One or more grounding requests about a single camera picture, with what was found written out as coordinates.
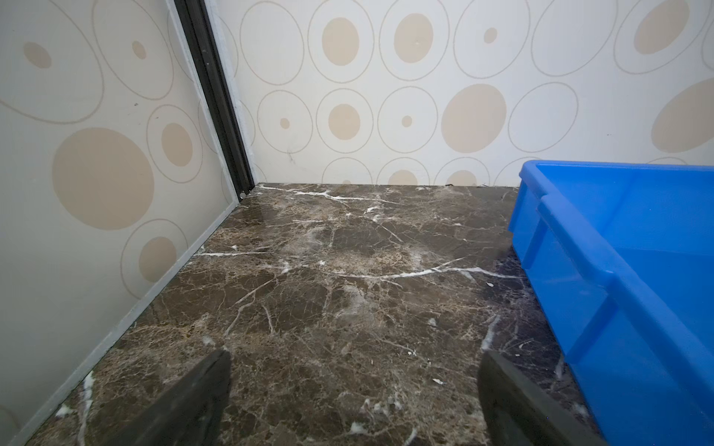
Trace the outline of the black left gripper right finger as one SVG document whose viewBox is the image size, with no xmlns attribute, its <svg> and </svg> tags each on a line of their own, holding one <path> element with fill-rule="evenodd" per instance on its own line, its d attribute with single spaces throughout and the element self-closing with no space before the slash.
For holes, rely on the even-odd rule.
<svg viewBox="0 0 714 446">
<path fill-rule="evenodd" d="M 483 353 L 478 371 L 478 391 L 492 444 L 606 444 L 494 351 Z"/>
</svg>

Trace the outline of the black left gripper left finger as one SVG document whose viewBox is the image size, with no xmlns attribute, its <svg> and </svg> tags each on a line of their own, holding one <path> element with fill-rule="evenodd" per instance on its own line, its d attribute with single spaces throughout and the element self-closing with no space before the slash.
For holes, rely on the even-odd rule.
<svg viewBox="0 0 714 446">
<path fill-rule="evenodd" d="M 106 443 L 215 445 L 230 399 L 231 369 L 228 351 L 211 352 Z"/>
</svg>

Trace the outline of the black corner frame post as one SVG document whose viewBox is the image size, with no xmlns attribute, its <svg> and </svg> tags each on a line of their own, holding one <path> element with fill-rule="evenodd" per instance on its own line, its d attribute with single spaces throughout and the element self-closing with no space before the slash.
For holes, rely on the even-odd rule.
<svg viewBox="0 0 714 446">
<path fill-rule="evenodd" d="M 256 183 L 230 93 L 226 65 L 219 54 L 219 27 L 211 22 L 206 1 L 176 0 L 174 6 L 227 162 L 232 187 L 242 201 L 255 188 Z"/>
</svg>

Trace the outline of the blue plastic bin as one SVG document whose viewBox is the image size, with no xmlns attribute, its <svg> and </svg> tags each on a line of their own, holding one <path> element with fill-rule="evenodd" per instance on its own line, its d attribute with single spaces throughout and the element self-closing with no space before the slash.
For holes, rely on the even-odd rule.
<svg viewBox="0 0 714 446">
<path fill-rule="evenodd" d="M 509 231 L 606 441 L 713 442 L 713 170 L 529 161 Z"/>
</svg>

